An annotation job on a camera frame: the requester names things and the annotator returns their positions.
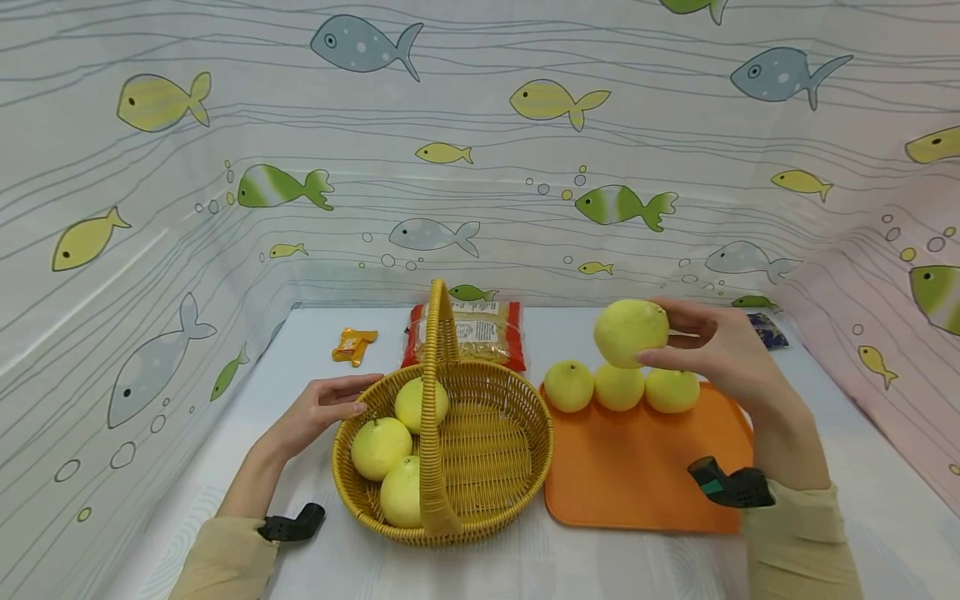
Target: yellow fruit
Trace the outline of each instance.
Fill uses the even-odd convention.
[[[380,485],[380,511],[394,527],[421,527],[420,457],[408,456]]]
[[[403,423],[385,417],[369,420],[360,427],[350,446],[350,460],[367,479],[383,481],[413,449],[414,440]]]
[[[653,369],[647,375],[647,402],[661,413],[684,413],[700,397],[700,379],[692,371]]]
[[[604,363],[593,376],[593,391],[597,401],[612,411],[629,411],[643,397],[643,371],[618,369]]]
[[[444,386],[437,382],[437,426],[446,419],[446,412],[450,410],[450,398],[446,395]],[[394,402],[394,414],[400,422],[407,426],[410,433],[420,433],[420,411],[423,405],[423,378],[417,377],[403,384]]]
[[[618,300],[593,324],[593,341],[603,357],[620,369],[639,369],[636,355],[663,348],[670,335],[666,311],[646,300]]]
[[[546,372],[543,389],[547,399],[565,413],[575,413],[590,404],[593,397],[593,375],[583,363],[564,360]]]

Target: orange tray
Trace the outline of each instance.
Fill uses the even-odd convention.
[[[546,398],[543,386],[540,393]],[[594,399],[572,415],[550,406],[553,463],[544,495],[564,525],[733,534],[740,515],[707,500],[686,472],[707,455],[730,473],[749,466],[754,434],[740,408],[701,382],[700,400],[681,415],[641,401],[615,413]]]

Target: fish-patterned backdrop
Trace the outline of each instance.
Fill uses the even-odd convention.
[[[960,510],[960,4],[12,0],[3,597],[96,598],[296,305],[767,306]]]

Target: noodle package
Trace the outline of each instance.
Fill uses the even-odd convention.
[[[486,360],[512,371],[526,371],[519,302],[451,302],[450,306],[457,324],[461,358]],[[423,360],[428,308],[426,304],[418,304],[410,311],[402,367]]]

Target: sleeve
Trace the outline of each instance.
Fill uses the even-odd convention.
[[[862,600],[836,486],[797,492],[769,481],[775,506],[748,509],[751,600]]]
[[[264,521],[221,516],[204,523],[170,600],[256,600],[274,572],[279,544],[264,540]]]

